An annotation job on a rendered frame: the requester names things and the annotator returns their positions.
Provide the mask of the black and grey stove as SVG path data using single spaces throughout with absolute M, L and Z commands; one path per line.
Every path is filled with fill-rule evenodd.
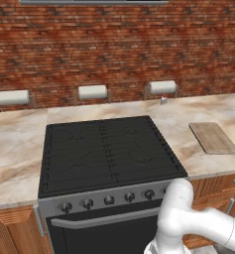
M 65 215 L 62 202 L 70 202 L 68 213 L 88 211 L 82 206 L 93 200 L 90 210 L 162 199 L 162 189 L 187 173 L 150 116 L 136 116 L 50 124 L 46 128 L 38 192 L 41 216 Z M 124 195 L 133 192 L 132 202 Z M 106 205 L 104 198 L 114 197 Z

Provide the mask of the black oven door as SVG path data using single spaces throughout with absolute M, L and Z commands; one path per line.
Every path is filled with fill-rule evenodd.
M 66 215 L 47 217 L 47 225 L 55 254 L 144 254 L 149 242 L 157 232 L 158 215 L 146 214 L 142 218 L 88 226 L 79 229 L 52 225 L 52 219 L 82 221 L 105 218 L 112 215 L 159 209 L 162 199 L 148 200 Z

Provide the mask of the wooden drawer front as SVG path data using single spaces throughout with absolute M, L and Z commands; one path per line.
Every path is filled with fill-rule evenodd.
M 235 174 L 223 177 L 221 185 L 223 192 L 235 192 L 235 186 L 233 185 L 232 182 L 233 180 L 235 180 Z

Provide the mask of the wooden cutting board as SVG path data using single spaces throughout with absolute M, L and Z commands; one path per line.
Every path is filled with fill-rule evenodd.
M 215 122 L 188 124 L 197 142 L 208 155 L 235 155 L 235 145 Z

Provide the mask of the white paper towel roll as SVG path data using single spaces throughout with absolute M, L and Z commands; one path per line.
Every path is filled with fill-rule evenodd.
M 80 86 L 78 88 L 80 99 L 100 99 L 107 97 L 107 88 L 105 85 Z
M 0 105 L 19 105 L 29 103 L 29 90 L 0 91 Z
M 149 87 L 152 94 L 176 92 L 176 84 L 173 80 L 152 81 Z

